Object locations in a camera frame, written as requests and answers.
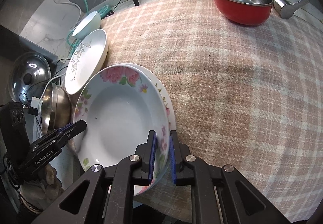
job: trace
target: light blue bowl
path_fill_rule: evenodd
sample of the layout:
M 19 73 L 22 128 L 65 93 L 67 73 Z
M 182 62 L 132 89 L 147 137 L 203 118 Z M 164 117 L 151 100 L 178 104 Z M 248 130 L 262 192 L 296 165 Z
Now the light blue bowl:
M 83 40 L 88 34 L 96 29 L 99 29 L 101 25 L 101 17 L 97 11 L 90 13 L 85 17 L 75 28 L 72 36 L 76 39 Z

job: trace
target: pink flower pattern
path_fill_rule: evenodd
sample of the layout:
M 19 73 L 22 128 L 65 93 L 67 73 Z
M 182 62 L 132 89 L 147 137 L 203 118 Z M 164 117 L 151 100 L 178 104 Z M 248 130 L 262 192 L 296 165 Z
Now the pink flower pattern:
M 161 149 L 161 151 L 165 151 L 167 149 L 167 135 L 166 135 L 166 127 L 163 126 L 162 128 L 162 133 L 163 133 L 163 138 L 162 140 L 158 143 L 159 148 Z
M 151 181 L 151 185 L 154 184 L 154 182 L 155 182 L 155 180 L 153 179 Z M 141 193 L 145 192 L 151 185 L 149 185 L 149 186 L 143 186 L 142 189 L 139 191 L 138 194 L 141 194 Z
M 111 83 L 117 83 L 121 80 L 124 74 L 125 67 L 116 66 L 103 70 L 100 74 L 100 77 L 103 79 L 103 82 L 109 81 Z
M 137 71 L 135 71 L 131 68 L 128 68 L 128 67 L 125 68 L 125 75 L 126 75 L 128 83 L 133 86 L 136 85 L 136 81 L 140 78 Z
M 88 100 L 91 98 L 91 94 L 88 92 L 88 88 L 84 88 L 81 93 L 80 99 L 78 100 L 75 108 L 74 116 L 78 118 L 80 115 L 84 116 L 88 112 Z

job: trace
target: white plate with leaf pattern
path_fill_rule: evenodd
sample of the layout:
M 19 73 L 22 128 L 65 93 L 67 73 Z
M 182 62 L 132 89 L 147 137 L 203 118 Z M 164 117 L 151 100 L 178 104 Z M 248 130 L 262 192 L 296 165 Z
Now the white plate with leaf pattern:
M 155 130 L 158 145 L 152 183 L 160 179 L 169 152 L 169 121 L 158 89 L 139 69 L 118 64 L 93 76 L 77 102 L 73 121 L 79 119 L 87 123 L 87 129 L 74 137 L 84 170 L 93 164 L 117 164 L 147 141 L 149 130 Z M 147 189 L 135 186 L 134 195 Z
M 70 95 L 80 92 L 85 84 L 102 68 L 109 42 L 103 29 L 91 32 L 76 48 L 65 74 L 65 89 Z

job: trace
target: red bowl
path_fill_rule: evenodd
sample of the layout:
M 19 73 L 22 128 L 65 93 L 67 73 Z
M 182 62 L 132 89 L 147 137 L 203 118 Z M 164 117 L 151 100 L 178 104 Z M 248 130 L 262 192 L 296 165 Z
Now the red bowl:
M 260 25 L 270 15 L 274 0 L 214 0 L 228 19 L 243 25 Z

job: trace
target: plaid tablecloth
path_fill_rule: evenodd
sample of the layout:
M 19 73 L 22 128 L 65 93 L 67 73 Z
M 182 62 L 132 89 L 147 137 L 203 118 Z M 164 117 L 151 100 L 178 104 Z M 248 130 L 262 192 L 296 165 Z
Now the plaid tablecloth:
M 105 65 L 132 62 L 165 85 L 177 132 L 207 163 L 232 164 L 290 221 L 323 197 L 323 33 L 273 10 L 261 26 L 230 22 L 213 0 L 161 0 L 103 20 Z M 191 220 L 188 187 L 169 171 L 137 196 Z

